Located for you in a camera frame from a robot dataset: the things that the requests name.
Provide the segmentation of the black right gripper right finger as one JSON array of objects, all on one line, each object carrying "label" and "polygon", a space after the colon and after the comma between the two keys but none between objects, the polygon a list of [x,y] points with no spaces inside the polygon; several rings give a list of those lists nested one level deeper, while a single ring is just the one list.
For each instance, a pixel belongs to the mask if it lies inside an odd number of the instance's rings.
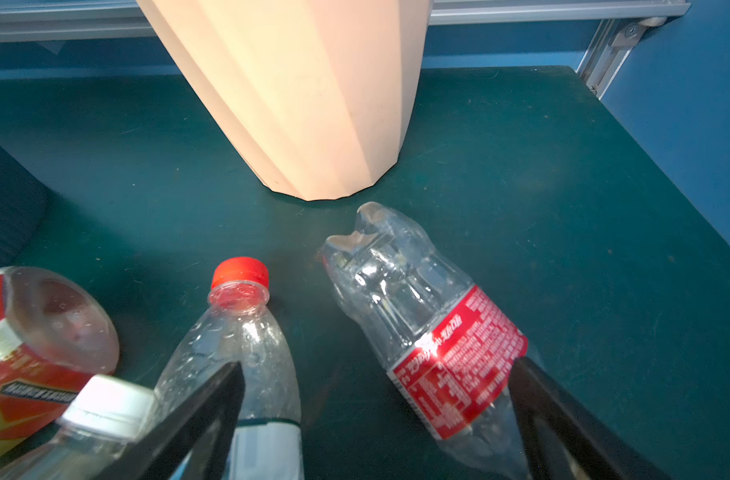
[{"label": "black right gripper right finger", "polygon": [[514,361],[508,387],[534,479],[573,479],[574,460],[590,479],[666,479],[527,357]]}]

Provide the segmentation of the red yellow tea bottle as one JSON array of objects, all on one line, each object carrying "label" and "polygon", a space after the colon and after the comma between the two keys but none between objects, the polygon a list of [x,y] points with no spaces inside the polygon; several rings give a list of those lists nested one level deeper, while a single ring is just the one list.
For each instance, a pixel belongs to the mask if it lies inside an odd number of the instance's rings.
[{"label": "red yellow tea bottle", "polygon": [[112,374],[115,326],[82,287],[50,270],[0,268],[0,457],[59,418],[88,380]]}]

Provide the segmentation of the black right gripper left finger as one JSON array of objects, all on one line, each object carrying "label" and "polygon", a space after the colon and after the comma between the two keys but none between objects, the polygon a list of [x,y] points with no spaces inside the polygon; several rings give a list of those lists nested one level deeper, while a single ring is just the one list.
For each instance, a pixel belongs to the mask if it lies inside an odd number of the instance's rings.
[{"label": "black right gripper left finger", "polygon": [[220,479],[245,394],[242,366],[230,362],[98,479]]}]

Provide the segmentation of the clear bottle red cap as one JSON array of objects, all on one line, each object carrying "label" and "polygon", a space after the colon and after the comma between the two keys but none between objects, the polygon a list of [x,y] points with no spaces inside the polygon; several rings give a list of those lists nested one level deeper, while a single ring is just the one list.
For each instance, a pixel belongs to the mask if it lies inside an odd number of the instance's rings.
[{"label": "clear bottle red cap", "polygon": [[153,430],[223,365],[238,362],[245,378],[226,479],[304,476],[301,401],[296,370],[280,325],[268,309],[269,272],[236,257],[215,270],[209,307],[172,354],[154,388]]}]

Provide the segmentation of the clear bottle white cap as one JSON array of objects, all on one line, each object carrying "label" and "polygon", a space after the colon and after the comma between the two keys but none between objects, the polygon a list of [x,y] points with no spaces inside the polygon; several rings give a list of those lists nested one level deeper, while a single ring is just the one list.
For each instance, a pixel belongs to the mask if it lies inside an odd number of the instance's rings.
[{"label": "clear bottle white cap", "polygon": [[112,376],[93,376],[47,443],[0,469],[0,479],[91,479],[137,443],[156,406],[154,392]]}]

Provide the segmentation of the crushed clear bottle red label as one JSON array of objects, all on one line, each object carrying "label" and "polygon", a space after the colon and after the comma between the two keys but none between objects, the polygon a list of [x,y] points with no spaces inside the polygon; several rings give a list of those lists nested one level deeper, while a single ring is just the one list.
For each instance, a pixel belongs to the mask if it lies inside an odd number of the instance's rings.
[{"label": "crushed clear bottle red label", "polygon": [[425,230],[376,202],[321,253],[335,299],[438,447],[507,479],[529,477],[508,380],[536,347]]}]

